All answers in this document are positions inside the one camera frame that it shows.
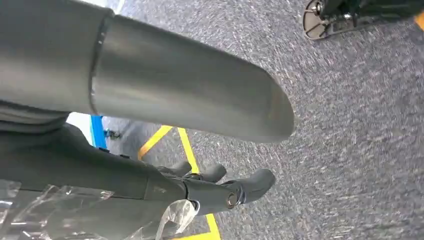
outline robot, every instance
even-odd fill
[[[66,124],[79,112],[279,142],[294,113],[260,67],[74,0],[2,0],[0,35],[0,239],[158,240],[274,184],[268,169],[217,184],[219,164],[154,167]]]

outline plastic wrap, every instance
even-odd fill
[[[19,182],[0,179],[0,230],[20,187]]]
[[[197,211],[188,200],[171,203],[165,210],[160,222],[151,222],[141,227],[125,240],[161,240],[163,237],[182,233],[196,216]]]
[[[13,220],[8,226],[8,239],[31,239],[31,240],[50,240],[49,232],[45,227],[49,218],[53,214],[63,216],[72,215],[77,211],[90,208],[91,206],[107,200],[112,196],[112,192],[99,189],[53,185],[40,193],[33,201],[27,204],[23,209],[17,210]],[[72,239],[80,239],[79,235],[84,235],[84,239],[101,239],[96,234],[79,232],[72,228],[72,219],[63,229],[56,229],[63,233],[63,238],[68,235]]]
[[[19,189],[18,182],[0,180],[0,240],[160,240],[182,233],[197,214],[190,201],[178,200],[155,219],[150,213],[166,204],[156,209],[153,202],[134,200],[132,207],[140,213],[136,216],[147,224],[136,223],[128,230],[115,224],[122,221],[119,214],[128,202],[111,199],[113,192],[53,185],[42,192]]]

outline gray carpet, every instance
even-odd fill
[[[188,131],[200,169],[220,162],[238,178],[269,168],[278,179],[263,199],[216,216],[221,239],[424,239],[422,30],[408,20],[312,42],[305,4],[128,0],[122,11],[265,68],[293,104],[296,130],[282,143]],[[125,131],[112,152],[131,156],[158,129],[104,121]],[[145,160],[184,159],[173,130]]]

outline blue stand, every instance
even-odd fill
[[[102,116],[91,116],[91,140],[96,148],[107,149],[105,133],[103,132]]]

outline metal bolt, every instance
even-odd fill
[[[349,20],[352,18],[352,15],[350,15],[349,13],[343,14],[343,18],[346,20]]]
[[[230,193],[226,200],[229,209],[234,208],[237,205],[237,196],[234,193]]]

